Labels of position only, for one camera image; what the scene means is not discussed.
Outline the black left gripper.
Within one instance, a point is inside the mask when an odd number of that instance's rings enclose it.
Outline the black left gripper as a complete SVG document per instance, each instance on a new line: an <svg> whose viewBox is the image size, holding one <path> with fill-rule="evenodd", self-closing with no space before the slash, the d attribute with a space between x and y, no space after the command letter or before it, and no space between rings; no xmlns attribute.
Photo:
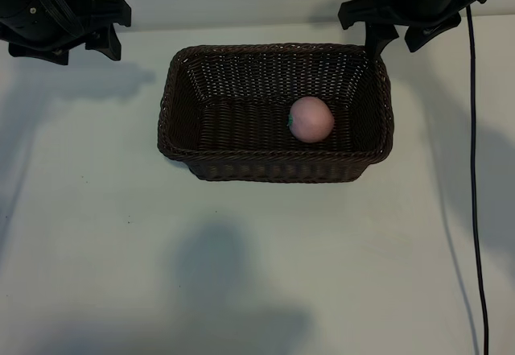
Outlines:
<svg viewBox="0 0 515 355"><path fill-rule="evenodd" d="M67 50L86 50L120 61L122 46L113 27L130 27L125 0L1 0L1 40L14 57L68 65Z"/></svg>

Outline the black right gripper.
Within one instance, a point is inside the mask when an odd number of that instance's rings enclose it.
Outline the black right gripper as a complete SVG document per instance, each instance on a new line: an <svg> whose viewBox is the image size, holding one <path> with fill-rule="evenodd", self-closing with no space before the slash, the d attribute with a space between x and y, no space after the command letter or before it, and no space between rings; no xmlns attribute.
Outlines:
<svg viewBox="0 0 515 355"><path fill-rule="evenodd" d="M399 37L394 25L409 27L405 42L413 53L459 26L459 12L474 2L484 4L487 0L351 0L341 4L338 18L345 30L356 22L366 23L365 51L368 58L378 59Z"/></svg>

